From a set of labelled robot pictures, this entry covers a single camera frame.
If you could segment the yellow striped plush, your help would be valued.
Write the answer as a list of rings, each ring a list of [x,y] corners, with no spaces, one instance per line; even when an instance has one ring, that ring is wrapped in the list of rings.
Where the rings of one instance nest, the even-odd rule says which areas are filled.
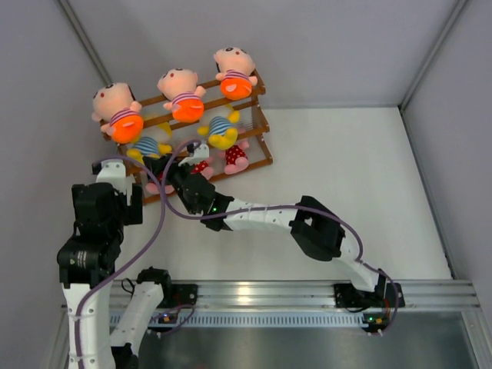
[[[168,122],[145,129],[127,150],[126,155],[143,162],[143,157],[160,158],[172,152],[172,130]]]
[[[213,148],[226,150],[237,141],[236,124],[239,120],[240,112],[231,105],[212,108],[201,116],[197,133],[207,138],[208,144]]]

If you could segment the boy doll orange pants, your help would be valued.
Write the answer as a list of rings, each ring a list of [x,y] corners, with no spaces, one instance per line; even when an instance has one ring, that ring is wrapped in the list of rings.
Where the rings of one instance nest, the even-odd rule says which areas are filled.
[[[161,76],[158,90],[168,100],[164,109],[182,123],[199,121],[204,113],[202,98],[206,90],[198,84],[198,74],[189,69],[173,68]]]
[[[220,82],[223,96],[238,101],[251,95],[258,78],[254,75],[255,63],[246,51],[238,47],[222,48],[215,52],[214,61],[218,69],[215,79]]]

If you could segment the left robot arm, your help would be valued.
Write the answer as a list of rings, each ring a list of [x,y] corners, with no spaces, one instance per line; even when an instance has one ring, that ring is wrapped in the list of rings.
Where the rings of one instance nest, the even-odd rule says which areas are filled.
[[[166,270],[149,267],[138,274],[121,320],[110,329],[110,294],[115,262],[126,225],[143,221],[143,190],[131,193],[111,184],[75,184],[71,189],[75,222],[57,255],[59,280],[67,304],[70,368],[136,368],[138,352],[157,307],[174,297]]]

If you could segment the pink pig plush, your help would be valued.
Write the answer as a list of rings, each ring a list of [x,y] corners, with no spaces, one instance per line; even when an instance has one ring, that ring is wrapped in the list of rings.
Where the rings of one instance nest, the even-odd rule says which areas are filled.
[[[149,194],[159,194],[159,190],[161,188],[161,183],[162,183],[162,178],[163,178],[164,172],[161,171],[160,173],[155,175],[155,181],[153,181],[150,177],[148,177],[147,184],[145,185],[145,190]],[[167,184],[165,185],[165,194],[171,194],[175,190],[174,188]]]
[[[202,175],[207,181],[209,181],[214,176],[214,168],[211,166],[213,158],[209,157],[203,161],[200,161],[194,166],[191,173]]]
[[[245,152],[248,148],[248,140],[243,139],[236,142],[230,148],[218,152],[218,157],[223,158],[225,162],[225,174],[235,175],[248,168],[250,162]]]

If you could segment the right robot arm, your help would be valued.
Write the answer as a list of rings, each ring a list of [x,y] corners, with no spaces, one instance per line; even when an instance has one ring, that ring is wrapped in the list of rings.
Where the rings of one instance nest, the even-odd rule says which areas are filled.
[[[334,286],[337,307],[356,312],[404,307],[401,286],[364,262],[359,234],[314,197],[304,195],[287,205],[255,204],[219,193],[186,160],[165,155],[145,158],[144,164],[152,184],[172,186],[186,210],[183,218],[200,221],[212,231],[280,231],[289,234],[305,256],[331,262],[347,278]]]

